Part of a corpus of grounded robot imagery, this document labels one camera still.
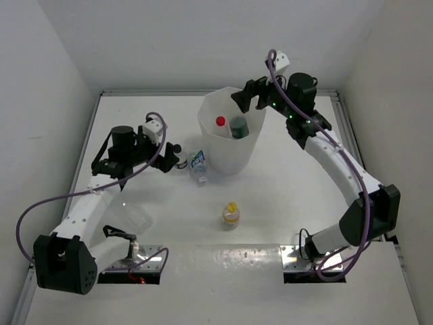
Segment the light blue label bottle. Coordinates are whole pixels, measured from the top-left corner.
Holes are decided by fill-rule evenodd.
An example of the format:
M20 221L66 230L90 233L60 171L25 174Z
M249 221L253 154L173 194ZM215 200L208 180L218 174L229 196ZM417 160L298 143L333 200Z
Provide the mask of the light blue label bottle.
M188 157L191 178L199 185L207 184L208 162L203 150L192 152Z

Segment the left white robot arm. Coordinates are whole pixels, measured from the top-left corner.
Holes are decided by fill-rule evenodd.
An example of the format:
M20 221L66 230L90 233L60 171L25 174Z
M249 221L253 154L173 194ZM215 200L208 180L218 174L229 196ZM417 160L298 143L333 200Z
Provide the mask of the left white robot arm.
M178 163L181 147L165 144L165 137L166 126L156 119L137 130L124 125L111 129L91 163L88 189L61 224L33 244L39 287L85 295L113 264L124 261L125 270L138 267L136 235L105 225L104 241L92 245L91 239L110 203L138 174L135 167L167 173Z

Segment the black cap small bottle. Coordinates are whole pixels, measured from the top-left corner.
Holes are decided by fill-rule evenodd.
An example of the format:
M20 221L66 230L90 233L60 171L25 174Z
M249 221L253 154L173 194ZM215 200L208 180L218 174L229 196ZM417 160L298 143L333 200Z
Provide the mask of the black cap small bottle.
M188 167L188 157L180 144L173 146L173 152L179 161L175 164L174 168L177 171L184 171Z

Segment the yellow cap small bottle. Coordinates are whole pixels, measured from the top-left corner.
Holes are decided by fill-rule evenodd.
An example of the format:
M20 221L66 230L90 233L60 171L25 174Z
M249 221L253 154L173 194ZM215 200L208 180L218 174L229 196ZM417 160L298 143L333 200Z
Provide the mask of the yellow cap small bottle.
M235 202L229 202L223 209L222 226L224 230L234 230L240 221L240 210Z

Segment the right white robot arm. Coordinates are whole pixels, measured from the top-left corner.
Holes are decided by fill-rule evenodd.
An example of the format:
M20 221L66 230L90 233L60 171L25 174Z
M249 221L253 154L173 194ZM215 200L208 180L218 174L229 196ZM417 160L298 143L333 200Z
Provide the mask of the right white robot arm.
M315 110L317 79L294 73L283 91L280 94L275 83L262 77L249 80L231 99L244 114L257 97L256 109L270 107L283 115L291 138L323 167L345 198L348 209L339 222L307 236L301 250L306 258L314 262L326 253L391 232L396 227L401 193L366 172L344 149L327 119Z

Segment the green label plastic bottle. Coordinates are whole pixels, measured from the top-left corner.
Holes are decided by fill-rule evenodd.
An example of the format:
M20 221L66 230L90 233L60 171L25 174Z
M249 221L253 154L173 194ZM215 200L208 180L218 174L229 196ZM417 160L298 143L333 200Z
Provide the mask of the green label plastic bottle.
M242 116L233 117L229 121L232 138L243 139L249 135L247 120Z

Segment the red cap plastic bottle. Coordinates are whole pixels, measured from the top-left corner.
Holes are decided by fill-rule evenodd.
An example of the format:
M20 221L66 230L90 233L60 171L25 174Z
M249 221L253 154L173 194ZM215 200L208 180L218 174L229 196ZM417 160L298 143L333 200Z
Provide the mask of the red cap plastic bottle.
M217 116L214 125L214 135L218 137L230 138L230 128L224 116Z

